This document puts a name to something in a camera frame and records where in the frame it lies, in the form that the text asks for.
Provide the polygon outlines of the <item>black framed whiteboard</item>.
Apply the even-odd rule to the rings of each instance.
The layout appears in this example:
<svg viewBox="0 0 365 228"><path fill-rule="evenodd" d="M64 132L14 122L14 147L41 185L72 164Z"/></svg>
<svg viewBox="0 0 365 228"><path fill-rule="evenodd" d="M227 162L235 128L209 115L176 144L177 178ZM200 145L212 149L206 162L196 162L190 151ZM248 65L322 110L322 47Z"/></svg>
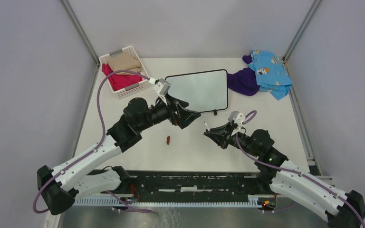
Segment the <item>black framed whiteboard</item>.
<svg viewBox="0 0 365 228"><path fill-rule="evenodd" d="M228 108L228 73L225 69L167 76L168 94L188 102L188 109L204 113Z"/></svg>

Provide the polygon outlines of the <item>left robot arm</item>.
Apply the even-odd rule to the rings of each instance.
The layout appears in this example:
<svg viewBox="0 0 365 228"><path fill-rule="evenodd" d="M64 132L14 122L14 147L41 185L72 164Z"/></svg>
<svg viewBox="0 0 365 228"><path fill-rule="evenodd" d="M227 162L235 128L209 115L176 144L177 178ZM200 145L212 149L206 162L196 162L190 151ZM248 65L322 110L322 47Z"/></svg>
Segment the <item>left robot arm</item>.
<svg viewBox="0 0 365 228"><path fill-rule="evenodd" d="M97 175L89 173L133 147L142 139L142 131L156 124L168 120L180 129L188 127L201 116L188 109L188 105L170 96L156 105L148 105L140 97L130 100L119 121L108 130L104 129L100 140L89 149L54 168L44 165L37 170L38 193L33 201L33 211L58 215L80 198L92 194L106 190L126 193L130 189L130 180L124 169L112 168Z"/></svg>

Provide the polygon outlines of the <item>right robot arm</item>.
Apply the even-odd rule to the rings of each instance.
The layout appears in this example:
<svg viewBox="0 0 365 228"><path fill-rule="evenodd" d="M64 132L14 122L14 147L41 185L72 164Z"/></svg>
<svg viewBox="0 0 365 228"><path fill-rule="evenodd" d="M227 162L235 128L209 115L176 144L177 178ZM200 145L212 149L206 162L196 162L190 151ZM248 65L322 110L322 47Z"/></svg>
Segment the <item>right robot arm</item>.
<svg viewBox="0 0 365 228"><path fill-rule="evenodd" d="M260 173L255 181L258 192L283 195L314 212L330 228L365 228L363 196L345 192L304 171L273 147L267 130L257 129L248 136L234 132L236 125L206 130L203 134L222 149L233 146L254 160Z"/></svg>

